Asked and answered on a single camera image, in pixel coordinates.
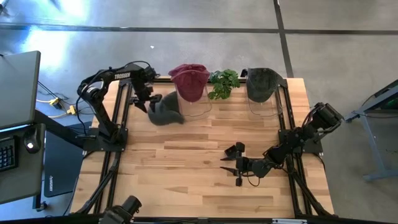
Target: gray floor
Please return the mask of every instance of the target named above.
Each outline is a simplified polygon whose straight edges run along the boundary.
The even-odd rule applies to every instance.
[[[279,2],[286,29],[398,29],[395,0]],[[278,28],[272,0],[119,0],[117,4],[102,0],[9,0],[0,23]],[[190,62],[202,63],[209,70],[270,67],[287,76],[279,34],[72,32],[44,31],[37,26],[0,29],[0,37],[0,52],[41,51],[40,81],[75,100],[82,79],[132,60],[146,60],[163,75]],[[305,79],[310,103],[329,102],[342,114],[358,108],[369,95],[398,78],[397,43],[398,35],[287,35],[294,77]],[[76,123],[73,119],[60,122]],[[336,214],[397,222],[398,178],[370,183],[362,179],[376,166],[359,121],[343,124],[323,140],[323,146]],[[49,199],[50,209],[41,213],[30,209],[29,198],[0,205],[0,220],[61,215],[68,198]],[[9,212],[16,207],[20,211],[17,215]]]

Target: gray cap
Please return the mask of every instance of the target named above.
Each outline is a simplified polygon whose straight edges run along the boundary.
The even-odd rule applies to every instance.
[[[263,103],[275,92],[283,78],[270,68],[248,68],[246,89],[250,100]]]
[[[184,117],[178,107],[177,92],[169,93],[155,104],[155,111],[148,107],[149,120],[154,125],[162,126],[171,123],[184,123]]]

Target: butcher block tabletop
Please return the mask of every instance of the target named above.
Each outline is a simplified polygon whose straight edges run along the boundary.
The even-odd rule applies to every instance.
[[[288,78],[287,83],[295,123],[302,124],[310,111],[304,80]],[[220,159],[225,157],[224,150],[237,141],[245,143],[247,157],[261,157],[264,151],[279,143],[278,116],[250,118],[253,114],[248,110],[245,88],[242,84],[233,89],[226,100],[212,100],[208,117],[185,124],[155,126],[147,114],[131,106],[126,125],[128,142],[121,156],[113,205],[121,205],[133,195],[142,203],[136,217],[294,217],[289,180],[284,171],[271,170],[258,187],[253,187],[245,177],[243,186],[237,187],[235,177],[220,169],[220,166],[234,168],[234,161]],[[208,85],[207,89],[210,92],[213,87]],[[112,83],[103,102],[110,117],[117,90],[118,83]],[[154,84],[153,94],[166,95],[173,91],[172,83]],[[283,94],[281,97],[286,118]],[[271,103],[270,111],[275,108],[276,104]],[[81,208],[97,188],[103,159],[103,152],[95,152],[83,161],[71,212]],[[312,154],[304,154],[302,159],[309,189],[323,207],[333,213],[321,161]],[[249,178],[254,185],[258,183],[257,177]],[[297,191],[304,212],[298,185]],[[104,190],[101,211],[108,192],[109,184]]]

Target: red baseball cap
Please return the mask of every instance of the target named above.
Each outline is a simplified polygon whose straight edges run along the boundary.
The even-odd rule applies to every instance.
[[[177,86],[180,96],[193,103],[201,98],[210,72],[204,65],[182,64],[169,71],[169,75]]]

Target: desk leg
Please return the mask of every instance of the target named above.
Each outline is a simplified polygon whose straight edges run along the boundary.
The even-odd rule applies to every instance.
[[[36,211],[41,212],[42,210],[45,210],[47,208],[47,204],[42,201],[42,194],[39,193],[38,195],[33,197],[33,209],[36,209]]]

